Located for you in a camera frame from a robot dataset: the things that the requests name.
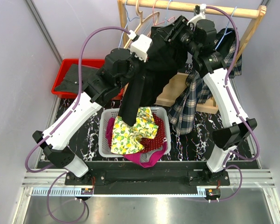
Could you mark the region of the light blue wire hanger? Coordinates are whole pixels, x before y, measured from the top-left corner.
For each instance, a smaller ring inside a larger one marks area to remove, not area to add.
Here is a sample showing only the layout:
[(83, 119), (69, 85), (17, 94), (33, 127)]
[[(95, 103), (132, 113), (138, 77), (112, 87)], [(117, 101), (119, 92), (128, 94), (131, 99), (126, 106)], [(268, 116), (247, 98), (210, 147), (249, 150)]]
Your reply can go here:
[[(126, 8), (127, 0), (118, 0), (119, 20), (120, 25), (124, 29), (128, 30), (128, 23), (133, 19), (129, 17), (128, 10)], [(128, 37), (125, 32), (122, 32), (118, 47), (124, 47), (127, 43)]]

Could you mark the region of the lemon print skirt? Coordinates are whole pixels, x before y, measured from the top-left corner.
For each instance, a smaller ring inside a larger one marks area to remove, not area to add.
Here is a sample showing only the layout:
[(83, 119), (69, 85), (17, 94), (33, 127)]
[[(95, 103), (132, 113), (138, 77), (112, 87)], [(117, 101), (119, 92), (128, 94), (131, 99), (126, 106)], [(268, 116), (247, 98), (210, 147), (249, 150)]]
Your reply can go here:
[(111, 153), (135, 154), (144, 149), (141, 139), (154, 139), (158, 131), (150, 107), (140, 107), (136, 122), (129, 126), (121, 116), (117, 116), (112, 129)]

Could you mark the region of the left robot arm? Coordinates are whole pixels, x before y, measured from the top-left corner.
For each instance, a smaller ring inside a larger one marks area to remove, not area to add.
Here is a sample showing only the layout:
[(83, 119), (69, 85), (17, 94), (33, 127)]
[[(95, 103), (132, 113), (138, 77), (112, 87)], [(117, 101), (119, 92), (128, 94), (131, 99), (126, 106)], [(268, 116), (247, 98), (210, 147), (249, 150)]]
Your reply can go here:
[(119, 94), (124, 85), (128, 88), (119, 116), (129, 126), (135, 124), (145, 82), (146, 61), (146, 50), (135, 47), (113, 49), (97, 73), (89, 76), (83, 92), (57, 122), (43, 132), (33, 133), (33, 139), (54, 166), (70, 171), (82, 185), (91, 181), (88, 166), (68, 148), (68, 142), (90, 116)]

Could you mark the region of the black skirt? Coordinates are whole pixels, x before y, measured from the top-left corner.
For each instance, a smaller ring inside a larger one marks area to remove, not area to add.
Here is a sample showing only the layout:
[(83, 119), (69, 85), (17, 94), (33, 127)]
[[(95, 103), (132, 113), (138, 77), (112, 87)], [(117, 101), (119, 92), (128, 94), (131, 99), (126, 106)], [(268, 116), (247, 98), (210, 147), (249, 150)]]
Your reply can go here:
[(135, 124), (138, 108), (155, 103), (188, 58), (184, 43), (169, 43), (164, 41), (164, 37), (164, 27), (152, 28), (153, 44), (147, 51), (148, 59), (133, 70), (135, 77), (128, 83), (119, 110), (119, 116), (129, 126)]

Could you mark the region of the red polka dot skirt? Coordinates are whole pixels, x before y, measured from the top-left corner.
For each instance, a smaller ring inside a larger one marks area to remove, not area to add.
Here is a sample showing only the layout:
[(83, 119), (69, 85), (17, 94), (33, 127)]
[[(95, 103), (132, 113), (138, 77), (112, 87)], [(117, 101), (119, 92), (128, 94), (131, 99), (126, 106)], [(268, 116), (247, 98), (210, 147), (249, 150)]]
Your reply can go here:
[(158, 116), (156, 116), (155, 113), (153, 113), (153, 118), (155, 124), (158, 126), (156, 136), (153, 139), (148, 139), (148, 138), (141, 139), (140, 143), (144, 148), (140, 151), (140, 153), (147, 153), (159, 149), (162, 146), (164, 139), (166, 138), (165, 125), (163, 120)]

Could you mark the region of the wooden hanger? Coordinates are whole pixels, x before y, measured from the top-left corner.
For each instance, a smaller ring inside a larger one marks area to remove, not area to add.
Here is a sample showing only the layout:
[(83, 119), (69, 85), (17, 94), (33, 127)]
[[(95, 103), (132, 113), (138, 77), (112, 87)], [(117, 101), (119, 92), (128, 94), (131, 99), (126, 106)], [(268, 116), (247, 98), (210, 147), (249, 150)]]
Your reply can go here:
[(152, 13), (150, 15), (144, 16), (143, 11), (140, 10), (140, 5), (142, 4), (142, 7), (145, 7), (144, 6), (145, 2), (149, 4), (148, 8), (152, 9), (153, 3), (154, 3), (152, 0), (143, 0), (142, 2), (140, 0), (128, 0), (127, 4), (126, 4), (126, 6), (135, 6), (136, 16), (133, 17), (133, 20), (139, 19), (139, 24), (134, 30), (134, 32), (136, 34), (139, 34), (139, 31), (142, 29), (143, 26), (146, 25), (146, 23), (147, 23), (147, 26), (144, 30), (141, 31), (141, 34), (144, 34), (148, 28), (153, 26), (153, 20), (152, 20), (152, 15), (151, 15)]

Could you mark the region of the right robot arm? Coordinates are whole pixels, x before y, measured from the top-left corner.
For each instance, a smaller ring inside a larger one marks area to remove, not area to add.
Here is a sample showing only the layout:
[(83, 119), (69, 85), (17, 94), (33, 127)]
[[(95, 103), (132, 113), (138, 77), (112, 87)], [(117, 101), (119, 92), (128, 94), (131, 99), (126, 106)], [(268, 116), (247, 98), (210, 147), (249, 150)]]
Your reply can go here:
[(214, 22), (201, 19), (193, 28), (190, 24), (184, 16), (179, 16), (169, 25), (164, 41), (192, 55), (194, 69), (207, 84), (218, 105), (223, 128), (213, 132), (213, 151), (207, 167), (198, 172), (197, 177), (213, 185), (223, 176), (230, 154), (256, 128), (257, 121), (250, 119), (242, 109), (231, 86), (224, 59), (215, 49), (217, 31)]

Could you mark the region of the blue hanger of black skirt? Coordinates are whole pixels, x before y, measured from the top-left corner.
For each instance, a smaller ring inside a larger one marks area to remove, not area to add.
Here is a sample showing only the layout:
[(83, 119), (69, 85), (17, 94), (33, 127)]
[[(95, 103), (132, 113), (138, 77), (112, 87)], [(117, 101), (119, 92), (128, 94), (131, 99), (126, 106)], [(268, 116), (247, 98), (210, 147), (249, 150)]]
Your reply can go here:
[(171, 20), (174, 20), (174, 19), (175, 19), (174, 16), (172, 16), (172, 17), (169, 18), (169, 14), (168, 14), (168, 10), (169, 10), (169, 6), (170, 6), (171, 2), (173, 2), (173, 0), (169, 0), (169, 1), (168, 1), (168, 4), (167, 4), (167, 7), (166, 7), (166, 14), (165, 14), (165, 20), (164, 20), (165, 26), (166, 26)]

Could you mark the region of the pink wire hanger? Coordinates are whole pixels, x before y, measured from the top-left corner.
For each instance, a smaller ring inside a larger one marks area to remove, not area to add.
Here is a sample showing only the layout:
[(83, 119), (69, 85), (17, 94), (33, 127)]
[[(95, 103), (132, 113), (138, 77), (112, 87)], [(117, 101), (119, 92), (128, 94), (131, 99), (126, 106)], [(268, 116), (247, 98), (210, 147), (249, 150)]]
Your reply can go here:
[(165, 26), (167, 26), (167, 24), (170, 22), (170, 21), (174, 21), (175, 20), (175, 16), (172, 16), (171, 18), (168, 18), (168, 7), (170, 5), (170, 3), (172, 2), (171, 0), (168, 2), (167, 4), (167, 8), (166, 8), (166, 16), (165, 16), (165, 20), (162, 21), (162, 22), (158, 22), (159, 20), (159, 17), (160, 17), (160, 12), (155, 12), (154, 9), (155, 9), (155, 5), (157, 3), (158, 0), (155, 0), (154, 3), (153, 3), (153, 6), (152, 6), (152, 20), (153, 20), (153, 26), (159, 26), (161, 24), (165, 24)]

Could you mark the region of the magenta skirt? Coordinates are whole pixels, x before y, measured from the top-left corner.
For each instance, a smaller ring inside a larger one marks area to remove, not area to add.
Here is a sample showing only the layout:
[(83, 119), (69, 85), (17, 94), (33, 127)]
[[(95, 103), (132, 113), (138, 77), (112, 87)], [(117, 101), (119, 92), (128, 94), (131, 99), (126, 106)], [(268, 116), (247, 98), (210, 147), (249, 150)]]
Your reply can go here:
[[(111, 147), (112, 141), (112, 129), (114, 125), (115, 118), (110, 118), (107, 124), (107, 130), (105, 136), (108, 141), (109, 147)], [(154, 166), (157, 161), (164, 155), (165, 151), (167, 150), (167, 139), (164, 139), (162, 146), (159, 149), (147, 152), (147, 153), (138, 153), (135, 154), (125, 154), (122, 155), (124, 158), (132, 161), (135, 164), (142, 166), (143, 168), (149, 168)]]

